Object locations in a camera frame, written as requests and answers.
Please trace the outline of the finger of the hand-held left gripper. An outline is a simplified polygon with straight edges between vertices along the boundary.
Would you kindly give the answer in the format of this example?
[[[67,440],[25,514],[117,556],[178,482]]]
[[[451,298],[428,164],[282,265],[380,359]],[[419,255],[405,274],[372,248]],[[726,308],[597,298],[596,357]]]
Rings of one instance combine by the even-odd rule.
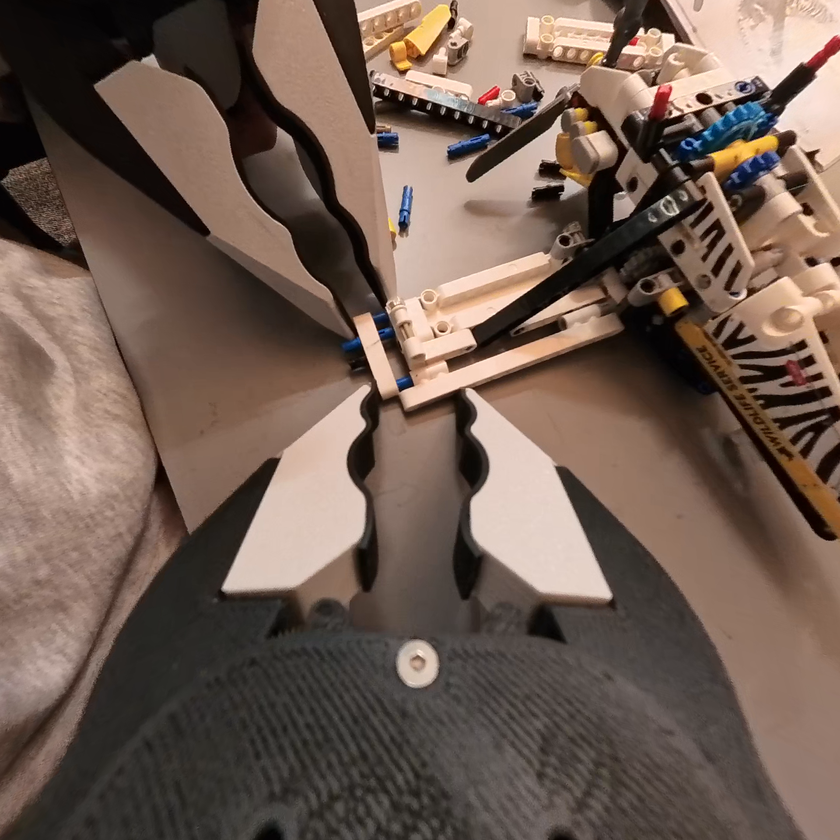
[[[248,189],[227,124],[199,83],[132,60],[94,88],[204,224],[214,247],[325,329],[351,335],[347,316],[304,266],[291,232]]]
[[[386,304],[397,294],[396,268],[354,2],[258,2],[253,67],[269,110],[306,151],[371,293]]]

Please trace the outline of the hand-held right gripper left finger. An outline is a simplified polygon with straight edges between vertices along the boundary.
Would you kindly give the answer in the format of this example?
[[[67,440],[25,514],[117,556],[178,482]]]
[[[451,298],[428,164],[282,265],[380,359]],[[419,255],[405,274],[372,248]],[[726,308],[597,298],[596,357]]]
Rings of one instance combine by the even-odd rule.
[[[375,465],[381,400],[363,385],[289,445],[222,585],[232,597],[350,604],[378,571]]]

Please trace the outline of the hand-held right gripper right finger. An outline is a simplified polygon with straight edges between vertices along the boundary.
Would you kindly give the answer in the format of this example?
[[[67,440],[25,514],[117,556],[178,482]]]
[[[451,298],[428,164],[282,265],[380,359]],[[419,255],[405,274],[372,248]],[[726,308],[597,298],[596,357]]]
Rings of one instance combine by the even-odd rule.
[[[455,405],[458,470],[466,484],[453,566],[463,601],[610,604],[560,469],[471,389]]]

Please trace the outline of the short white lego beam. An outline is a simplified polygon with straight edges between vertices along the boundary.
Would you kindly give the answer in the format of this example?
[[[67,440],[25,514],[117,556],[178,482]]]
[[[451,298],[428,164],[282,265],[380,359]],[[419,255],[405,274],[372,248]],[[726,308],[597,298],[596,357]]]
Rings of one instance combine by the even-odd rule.
[[[395,344],[396,335],[385,312],[364,312],[353,318],[355,336],[343,341],[341,351],[352,373],[367,373],[381,399],[390,400],[413,388],[410,375],[396,375],[387,350]]]

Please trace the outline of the zebra striped lego helicopter model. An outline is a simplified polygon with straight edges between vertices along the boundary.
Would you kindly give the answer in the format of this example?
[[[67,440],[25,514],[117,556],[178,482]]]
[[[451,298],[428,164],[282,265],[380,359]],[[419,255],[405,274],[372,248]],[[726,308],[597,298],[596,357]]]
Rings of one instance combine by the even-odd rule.
[[[774,87],[678,41],[660,68],[620,70],[645,6],[626,2],[606,53],[466,174],[558,125],[552,183],[585,192],[585,230],[388,301],[414,382],[400,399],[412,410],[631,329],[721,395],[812,530],[837,540],[838,199],[779,122],[838,35]]]

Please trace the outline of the yellow curved lego panel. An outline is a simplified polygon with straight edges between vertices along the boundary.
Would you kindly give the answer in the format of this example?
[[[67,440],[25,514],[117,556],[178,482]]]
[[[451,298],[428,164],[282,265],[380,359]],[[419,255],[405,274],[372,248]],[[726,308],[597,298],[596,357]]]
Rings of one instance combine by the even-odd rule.
[[[423,57],[434,46],[439,36],[448,31],[452,14],[446,3],[435,6],[421,23],[403,39],[406,54],[410,59]]]

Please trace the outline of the long black lego beam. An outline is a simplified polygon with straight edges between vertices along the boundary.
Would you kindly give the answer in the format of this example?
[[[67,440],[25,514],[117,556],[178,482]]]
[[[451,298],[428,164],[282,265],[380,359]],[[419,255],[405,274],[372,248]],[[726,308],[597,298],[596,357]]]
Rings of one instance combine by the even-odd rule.
[[[437,121],[457,124],[467,131],[488,133],[491,138],[507,136],[524,122],[523,118],[512,113],[377,70],[369,75],[369,83],[371,95],[378,102],[424,114]]]

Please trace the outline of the white grey lego connector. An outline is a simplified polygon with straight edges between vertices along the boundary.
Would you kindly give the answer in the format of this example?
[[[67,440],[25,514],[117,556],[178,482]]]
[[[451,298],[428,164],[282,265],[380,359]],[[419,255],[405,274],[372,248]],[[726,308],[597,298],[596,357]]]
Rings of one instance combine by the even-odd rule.
[[[473,24],[466,18],[459,17],[455,26],[448,31],[445,43],[437,49],[431,59],[432,74],[444,77],[450,68],[460,64],[469,52],[473,35]]]

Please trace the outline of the person's left hand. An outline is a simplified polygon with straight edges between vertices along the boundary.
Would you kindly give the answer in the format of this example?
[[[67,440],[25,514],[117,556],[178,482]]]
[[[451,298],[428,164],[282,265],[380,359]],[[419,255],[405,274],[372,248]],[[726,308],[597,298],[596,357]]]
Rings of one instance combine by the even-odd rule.
[[[232,149],[245,160],[272,150],[277,143],[277,126],[261,108],[254,92],[241,87],[238,98],[225,112]]]

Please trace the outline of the instruction booklet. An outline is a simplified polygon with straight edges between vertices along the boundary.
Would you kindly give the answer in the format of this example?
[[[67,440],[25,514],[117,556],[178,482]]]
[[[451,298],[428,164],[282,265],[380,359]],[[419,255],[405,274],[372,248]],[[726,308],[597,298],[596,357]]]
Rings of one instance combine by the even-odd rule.
[[[668,1],[669,15],[694,45],[742,75],[774,87],[839,34],[838,1]],[[787,107],[781,124],[798,133],[825,172],[838,165],[839,56]]]

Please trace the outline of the white Lego frame piece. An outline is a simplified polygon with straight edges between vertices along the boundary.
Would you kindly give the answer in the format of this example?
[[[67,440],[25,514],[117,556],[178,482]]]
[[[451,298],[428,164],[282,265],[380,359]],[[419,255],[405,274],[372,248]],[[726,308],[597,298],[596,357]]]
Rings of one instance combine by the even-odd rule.
[[[598,53],[605,54],[613,37],[613,25],[569,17],[528,17],[522,54],[588,67]],[[676,44],[672,34],[657,28],[640,28],[631,37],[616,63],[620,70],[658,69],[665,53]]]

